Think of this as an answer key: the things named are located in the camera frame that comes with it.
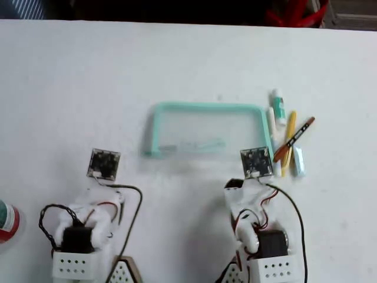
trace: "circuit board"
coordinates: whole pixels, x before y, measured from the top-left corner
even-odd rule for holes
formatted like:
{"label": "circuit board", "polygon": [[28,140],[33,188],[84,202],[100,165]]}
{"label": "circuit board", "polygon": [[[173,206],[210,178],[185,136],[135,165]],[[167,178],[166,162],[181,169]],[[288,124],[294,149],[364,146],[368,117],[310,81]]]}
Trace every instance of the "circuit board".
{"label": "circuit board", "polygon": [[241,150],[245,179],[271,176],[273,174],[268,147]]}
{"label": "circuit board", "polygon": [[87,176],[96,176],[99,179],[115,181],[119,160],[119,152],[93,149]]}

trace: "black cable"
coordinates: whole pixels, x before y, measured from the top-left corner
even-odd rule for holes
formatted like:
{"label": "black cable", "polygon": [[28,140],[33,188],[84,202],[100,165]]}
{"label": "black cable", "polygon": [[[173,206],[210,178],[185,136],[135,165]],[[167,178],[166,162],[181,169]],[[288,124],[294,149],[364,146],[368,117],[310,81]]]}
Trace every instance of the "black cable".
{"label": "black cable", "polygon": [[141,206],[141,203],[143,202],[143,193],[141,192],[141,190],[137,187],[134,187],[134,186],[127,186],[127,185],[105,185],[105,184],[102,184],[103,186],[106,186],[106,187],[113,187],[113,188],[126,188],[126,189],[132,189],[132,190],[135,190],[139,193],[140,195],[140,198],[139,198],[139,203],[137,205],[137,208],[136,208],[136,211],[135,211],[135,214],[134,214],[134,217],[131,221],[131,224],[130,224],[130,228],[128,229],[128,232],[127,232],[127,236],[125,237],[125,241],[124,241],[124,244],[123,244],[123,247],[122,247],[122,250],[120,251],[117,259],[114,261],[114,264],[113,266],[111,267],[111,271],[110,273],[108,274],[108,277],[106,279],[106,283],[109,283],[110,282],[110,279],[111,279],[111,275],[113,274],[117,264],[118,264],[118,261],[121,259],[122,255],[123,255],[123,252],[125,250],[125,247],[127,246],[127,242],[128,242],[128,239],[130,237],[130,233],[131,233],[131,230],[134,226],[134,222],[136,220],[136,217],[138,215],[138,212],[139,212],[139,209],[140,209],[140,206]]}
{"label": "black cable", "polygon": [[53,250],[56,251],[58,249],[58,247],[57,247],[57,244],[55,242],[54,237],[50,233],[48,233],[47,230],[43,226],[43,218],[45,217],[46,211],[49,208],[60,208],[60,209],[66,210],[68,212],[68,214],[71,215],[71,217],[72,217],[73,226],[80,226],[80,225],[84,226],[84,224],[81,223],[81,221],[77,218],[76,213],[72,209],[70,209],[69,207],[67,207],[65,205],[56,205],[56,204],[46,205],[41,210],[41,214],[39,216],[39,228],[41,228],[42,232],[46,235],[47,239],[49,239],[49,241],[51,242]]}
{"label": "black cable", "polygon": [[302,217],[301,217],[301,213],[299,211],[299,208],[295,204],[295,201],[284,190],[282,190],[281,188],[279,188],[275,185],[271,185],[271,184],[268,184],[268,183],[262,183],[259,180],[259,178],[257,180],[261,185],[271,187],[271,188],[277,190],[278,192],[282,193],[283,195],[285,195],[290,200],[290,202],[292,203],[293,207],[295,208],[295,210],[297,212],[297,215],[298,215],[299,220],[300,220],[300,226],[301,226],[302,256],[303,256],[303,259],[304,259],[304,270],[305,270],[304,283],[307,283],[307,261],[306,261],[306,250],[305,250],[304,224],[303,224],[303,221],[302,221]]}

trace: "white tabletop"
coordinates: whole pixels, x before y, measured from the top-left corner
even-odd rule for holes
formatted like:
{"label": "white tabletop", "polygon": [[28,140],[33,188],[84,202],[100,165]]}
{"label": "white tabletop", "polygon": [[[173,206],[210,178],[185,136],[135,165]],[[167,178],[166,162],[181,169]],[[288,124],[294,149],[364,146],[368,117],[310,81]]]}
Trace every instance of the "white tabletop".
{"label": "white tabletop", "polygon": [[39,212],[94,184],[93,147],[121,152],[117,181],[144,192],[125,252],[144,281],[213,282],[234,252],[222,188],[240,163],[141,157],[145,125],[161,101],[267,107],[275,87],[298,123],[316,117],[298,142],[307,176],[275,180],[301,210],[309,282],[375,282],[376,33],[1,21],[0,39],[0,198],[27,216],[2,282],[49,281]]}

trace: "yellow marker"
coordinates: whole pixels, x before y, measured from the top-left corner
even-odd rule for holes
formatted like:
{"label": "yellow marker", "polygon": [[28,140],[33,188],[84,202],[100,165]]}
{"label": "yellow marker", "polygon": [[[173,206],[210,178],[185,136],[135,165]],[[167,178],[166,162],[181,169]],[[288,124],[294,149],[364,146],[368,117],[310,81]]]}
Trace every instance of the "yellow marker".
{"label": "yellow marker", "polygon": [[[288,121],[288,128],[287,128],[287,141],[290,140],[291,137],[295,134],[295,127],[296,127],[296,116],[297,113],[292,111],[289,116]],[[292,155],[292,148],[288,150],[288,152],[284,155],[283,162],[282,162],[282,177],[285,176],[285,171],[289,168],[290,156]]]}

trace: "pen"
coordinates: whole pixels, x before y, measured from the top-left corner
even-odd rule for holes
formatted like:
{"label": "pen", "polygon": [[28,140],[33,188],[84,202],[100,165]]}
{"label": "pen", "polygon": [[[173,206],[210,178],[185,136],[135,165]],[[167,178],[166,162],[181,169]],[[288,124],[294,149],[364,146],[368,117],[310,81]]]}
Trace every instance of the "pen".
{"label": "pen", "polygon": [[296,142],[296,140],[299,139],[299,137],[303,134],[304,131],[314,122],[315,118],[311,117],[304,126],[301,127],[300,130],[297,131],[297,133],[283,146],[281,146],[275,153],[273,157],[273,161],[277,162],[278,160],[282,159],[285,153],[293,146],[293,144]]}

